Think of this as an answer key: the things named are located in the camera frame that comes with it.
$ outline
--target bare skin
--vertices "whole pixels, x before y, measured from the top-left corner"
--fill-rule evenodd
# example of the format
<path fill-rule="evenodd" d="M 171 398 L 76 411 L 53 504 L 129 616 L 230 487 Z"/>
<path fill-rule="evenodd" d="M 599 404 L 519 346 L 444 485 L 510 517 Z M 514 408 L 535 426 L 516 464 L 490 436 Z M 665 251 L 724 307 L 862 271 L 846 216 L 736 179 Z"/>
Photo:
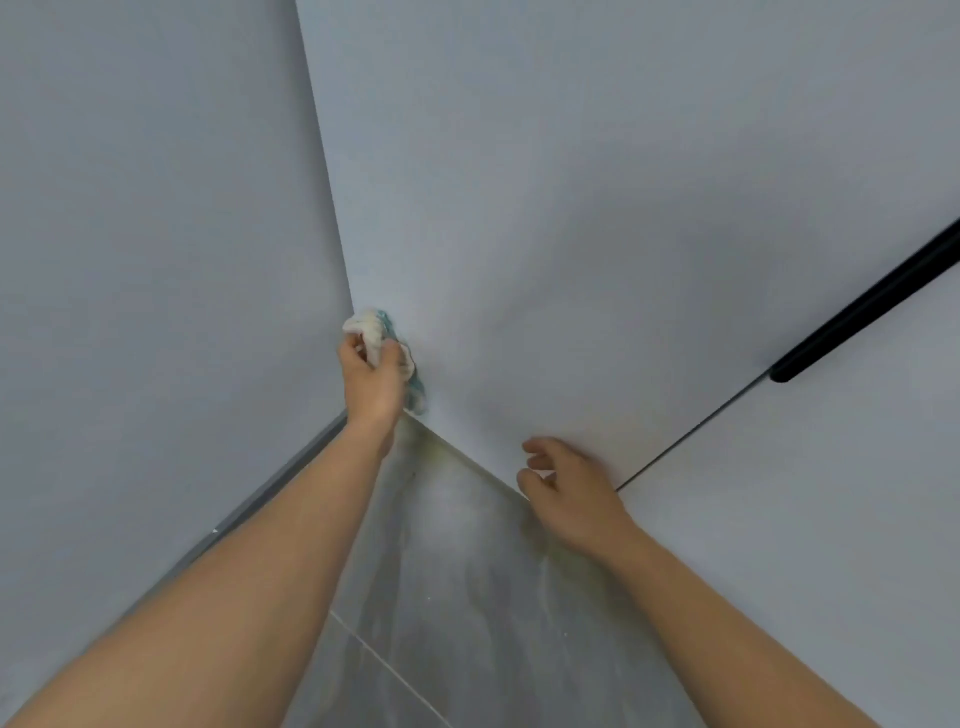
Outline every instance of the bare skin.
<path fill-rule="evenodd" d="M 876 728 L 639 528 L 598 463 L 551 438 L 523 448 L 517 484 L 537 516 L 627 588 L 709 728 Z"/>
<path fill-rule="evenodd" d="M 277 726 L 324 627 L 403 401 L 399 349 L 376 371 L 339 349 L 348 424 L 271 503 L 117 624 L 8 724 Z"/>
<path fill-rule="evenodd" d="M 330 601 L 403 399 L 398 347 L 376 371 L 339 349 L 348 424 L 270 504 L 65 667 L 8 724 L 278 726 Z M 710 728 L 876 725 L 630 518 L 603 468 L 524 444 L 517 482 L 543 524 L 615 574 Z M 551 474 L 541 477 L 536 471 Z"/>

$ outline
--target floor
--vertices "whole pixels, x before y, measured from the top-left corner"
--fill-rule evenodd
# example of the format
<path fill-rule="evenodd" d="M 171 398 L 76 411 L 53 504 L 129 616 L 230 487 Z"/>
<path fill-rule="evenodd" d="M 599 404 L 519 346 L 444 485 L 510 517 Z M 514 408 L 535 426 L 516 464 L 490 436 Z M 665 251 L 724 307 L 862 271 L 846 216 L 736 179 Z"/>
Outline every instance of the floor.
<path fill-rule="evenodd" d="M 619 587 L 404 420 L 285 725 L 703 722 Z"/>

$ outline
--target white cabinet door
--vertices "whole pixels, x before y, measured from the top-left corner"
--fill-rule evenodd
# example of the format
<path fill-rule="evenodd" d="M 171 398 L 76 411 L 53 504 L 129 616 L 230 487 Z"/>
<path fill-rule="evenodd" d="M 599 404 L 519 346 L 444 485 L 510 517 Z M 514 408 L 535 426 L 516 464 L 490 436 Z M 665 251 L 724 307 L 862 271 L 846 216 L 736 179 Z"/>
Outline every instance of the white cabinet door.
<path fill-rule="evenodd" d="M 342 411 L 349 292 L 292 6 L 0 3 L 0 68 L 2 724 Z"/>
<path fill-rule="evenodd" d="M 960 714 L 960 269 L 622 492 L 881 725 Z"/>
<path fill-rule="evenodd" d="M 618 477 L 957 215 L 950 0 L 299 0 L 350 291 L 508 482 Z"/>

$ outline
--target long black handle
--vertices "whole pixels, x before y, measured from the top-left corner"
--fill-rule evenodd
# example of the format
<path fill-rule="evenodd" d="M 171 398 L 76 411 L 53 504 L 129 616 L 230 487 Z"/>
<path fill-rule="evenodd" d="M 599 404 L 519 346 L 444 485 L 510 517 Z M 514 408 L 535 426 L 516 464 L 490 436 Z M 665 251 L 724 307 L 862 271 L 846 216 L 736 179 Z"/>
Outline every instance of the long black handle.
<path fill-rule="evenodd" d="M 790 381 L 848 339 L 868 327 L 898 303 L 960 261 L 960 220 L 911 255 L 893 273 L 807 336 L 774 364 L 770 378 Z"/>

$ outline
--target rag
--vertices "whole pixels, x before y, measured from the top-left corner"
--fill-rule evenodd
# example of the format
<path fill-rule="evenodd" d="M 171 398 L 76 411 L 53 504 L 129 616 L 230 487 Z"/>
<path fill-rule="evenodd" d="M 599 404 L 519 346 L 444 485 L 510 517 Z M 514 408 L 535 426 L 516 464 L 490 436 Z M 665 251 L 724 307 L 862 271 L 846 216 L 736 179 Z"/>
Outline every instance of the rag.
<path fill-rule="evenodd" d="M 410 347 L 396 336 L 394 323 L 386 312 L 370 309 L 358 313 L 356 316 L 347 319 L 344 324 L 344 333 L 360 334 L 363 338 L 364 349 L 367 351 L 367 363 L 375 369 L 380 366 L 380 350 L 383 348 L 383 342 L 387 339 L 398 342 L 402 351 L 400 372 L 403 374 L 403 380 L 407 383 L 403 407 L 415 415 L 426 412 L 426 391 L 423 389 L 423 382 L 417 375 L 417 365 L 414 363 L 414 357 L 410 354 Z"/>

